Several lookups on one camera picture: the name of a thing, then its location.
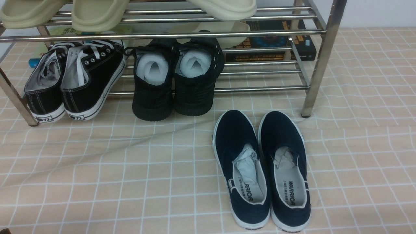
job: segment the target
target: floor mat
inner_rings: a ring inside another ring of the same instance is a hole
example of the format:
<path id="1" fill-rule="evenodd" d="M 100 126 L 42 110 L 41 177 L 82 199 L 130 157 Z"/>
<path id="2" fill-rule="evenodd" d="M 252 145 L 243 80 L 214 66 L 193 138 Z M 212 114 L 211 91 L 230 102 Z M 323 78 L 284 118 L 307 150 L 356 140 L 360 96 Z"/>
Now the floor mat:
<path id="1" fill-rule="evenodd" d="M 255 127 L 271 110 L 298 124 L 312 206 L 303 234 L 414 233 L 415 33 L 341 29 L 309 119 L 300 116 L 305 92 L 288 91 L 216 94 L 208 114 L 173 113 L 161 122 L 137 119 L 131 98 L 113 97 L 90 121 L 64 117 L 30 128 L 0 90 L 0 228 L 12 234 L 248 233 L 233 220 L 211 146 L 216 120 L 237 109 Z M 38 45 L 16 43 L 1 63 L 19 93 Z M 305 68 L 312 72 L 313 63 Z M 294 75 L 217 81 L 218 88 L 300 84 Z M 119 79 L 114 90 L 133 87 Z M 259 232 L 281 233 L 272 221 Z"/>

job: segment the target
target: navy canvas shoe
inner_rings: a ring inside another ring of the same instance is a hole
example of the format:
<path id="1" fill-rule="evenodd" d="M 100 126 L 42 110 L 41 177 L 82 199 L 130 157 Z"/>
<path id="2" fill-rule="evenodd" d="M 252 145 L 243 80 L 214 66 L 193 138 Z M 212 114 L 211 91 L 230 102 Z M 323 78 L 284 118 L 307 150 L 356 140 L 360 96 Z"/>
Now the navy canvas shoe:
<path id="1" fill-rule="evenodd" d="M 310 221 L 311 207 L 303 136 L 285 114 L 265 115 L 258 133 L 272 190 L 272 220 L 285 232 L 300 232 Z"/>
<path id="2" fill-rule="evenodd" d="M 262 228 L 269 220 L 271 193 L 253 125 L 242 112 L 228 111 L 218 120 L 212 142 L 235 221 L 248 230 Z"/>

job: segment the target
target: black rubber sole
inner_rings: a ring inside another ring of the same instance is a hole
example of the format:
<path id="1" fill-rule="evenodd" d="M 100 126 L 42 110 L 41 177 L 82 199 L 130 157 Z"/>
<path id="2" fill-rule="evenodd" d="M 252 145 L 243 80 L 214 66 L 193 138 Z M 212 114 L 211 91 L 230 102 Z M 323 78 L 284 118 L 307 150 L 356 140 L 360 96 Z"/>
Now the black rubber sole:
<path id="1" fill-rule="evenodd" d="M 173 111 L 173 106 L 169 106 L 162 109 L 146 109 L 138 105 L 133 104 L 134 115 L 145 121 L 161 121 L 168 118 Z"/>
<path id="2" fill-rule="evenodd" d="M 174 101 L 173 108 L 176 112 L 186 116 L 201 116 L 210 111 L 213 105 L 213 100 L 208 100 L 198 105 L 190 105 Z"/>

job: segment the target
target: shoe rack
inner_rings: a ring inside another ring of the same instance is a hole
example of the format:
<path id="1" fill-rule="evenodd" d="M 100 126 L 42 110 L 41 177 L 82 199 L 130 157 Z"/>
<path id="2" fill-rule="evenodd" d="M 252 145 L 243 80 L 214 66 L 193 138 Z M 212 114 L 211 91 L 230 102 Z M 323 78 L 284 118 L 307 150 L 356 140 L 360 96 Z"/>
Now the shoe rack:
<path id="1" fill-rule="evenodd" d="M 183 2 L 185 0 L 131 0 L 131 2 L 153 2 L 163 8 L 163 4 L 160 2 Z M 261 37 L 261 36 L 289 36 L 288 44 L 286 47 L 275 48 L 262 48 L 262 49 L 226 49 L 224 53 L 233 52 L 276 52 L 285 51 L 284 61 L 258 61 L 258 62 L 233 62 L 226 63 L 225 66 L 245 66 L 243 72 L 223 72 L 221 76 L 263 76 L 263 75 L 282 75 L 282 74 L 298 74 L 302 81 L 302 85 L 293 86 L 274 86 L 274 87 L 250 87 L 250 88 L 218 88 L 216 93 L 225 92 L 270 92 L 270 91 L 290 91 L 290 90 L 303 90 L 306 92 L 305 102 L 303 104 L 301 116 L 308 118 L 311 116 L 313 106 L 324 76 L 325 69 L 327 67 L 329 56 L 334 46 L 335 37 L 338 33 L 339 24 L 344 14 L 347 0 L 333 0 L 330 15 L 328 21 L 325 22 L 321 14 L 319 13 L 313 0 L 294 0 L 293 6 L 287 7 L 267 7 L 258 8 L 258 13 L 267 12 L 267 16 L 255 15 L 247 19 L 249 20 L 291 20 L 290 30 L 274 30 L 274 31 L 250 31 L 250 32 L 198 32 L 198 33 L 184 33 L 184 34 L 129 34 L 129 35 L 76 35 L 76 36 L 50 36 L 47 26 L 52 25 L 71 25 L 71 19 L 60 19 L 62 17 L 70 17 L 70 11 L 61 11 L 56 14 L 54 19 L 48 23 L 38 26 L 37 29 L 40 36 L 20 36 L 20 37 L 3 37 L 1 36 L 6 30 L 0 23 L 0 42 L 45 42 L 47 46 L 50 46 L 53 41 L 71 41 L 71 40 L 97 40 L 97 39 L 154 39 L 154 38 L 189 38 L 189 37 Z M 195 17 L 195 14 L 204 14 L 200 9 L 190 10 L 126 10 L 125 16 L 134 16 L 124 18 L 121 24 L 134 24 L 134 23 L 186 23 L 186 22 L 216 22 L 217 19 L 209 16 Z M 151 18 L 143 18 L 142 16 L 155 16 Z M 313 20 L 316 29 L 298 29 L 299 20 Z M 316 60 L 315 68 L 311 78 L 305 71 L 305 68 L 301 62 L 299 53 L 295 47 L 293 38 L 297 35 L 321 35 L 322 44 L 319 50 L 319 54 Z M 291 61 L 291 51 L 296 57 L 296 61 Z M 296 69 L 284 70 L 280 69 L 282 65 L 292 64 Z M 273 66 L 274 70 L 252 70 L 250 67 L 254 65 L 269 65 Z M 127 66 L 126 70 L 132 69 L 132 66 Z M 132 75 L 123 75 L 121 78 L 131 78 Z M 10 98 L 11 102 L 26 120 L 30 126 L 37 126 L 37 120 L 32 116 L 28 107 L 26 97 L 20 95 L 13 87 L 6 74 L 0 68 L 0 88 Z M 110 92 L 110 95 L 133 95 L 134 91 L 129 92 Z"/>

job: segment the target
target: black canvas sneaker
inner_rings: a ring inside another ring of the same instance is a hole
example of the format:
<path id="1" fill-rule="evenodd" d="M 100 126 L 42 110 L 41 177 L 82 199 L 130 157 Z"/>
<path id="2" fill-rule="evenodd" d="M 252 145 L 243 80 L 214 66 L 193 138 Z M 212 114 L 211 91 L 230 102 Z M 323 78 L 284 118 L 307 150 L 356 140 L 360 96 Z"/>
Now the black canvas sneaker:
<path id="1" fill-rule="evenodd" d="M 146 121 L 164 120 L 172 113 L 172 76 L 176 39 L 155 39 L 146 47 L 127 48 L 134 56 L 133 113 Z"/>
<path id="2" fill-rule="evenodd" d="M 271 193 L 248 117 L 237 110 L 221 115 L 212 144 L 235 221 L 248 230 L 262 228 L 270 217 Z"/>
<path id="3" fill-rule="evenodd" d="M 29 109 L 39 122 L 54 122 L 64 116 L 59 86 L 65 73 L 68 50 L 80 45 L 78 42 L 55 44 L 40 58 L 38 66 L 27 80 L 24 92 Z"/>
<path id="4" fill-rule="evenodd" d="M 224 69 L 221 47 L 215 38 L 193 38 L 179 45 L 178 53 L 174 108 L 182 115 L 204 115 L 212 107 L 215 82 Z"/>
<path id="5" fill-rule="evenodd" d="M 300 232 L 311 215 L 303 136 L 287 115 L 273 111 L 260 123 L 258 142 L 269 171 L 272 220 L 285 232 Z"/>
<path id="6" fill-rule="evenodd" d="M 121 40 L 93 40 L 69 50 L 61 91 L 72 119 L 89 120 L 98 114 L 126 58 Z"/>

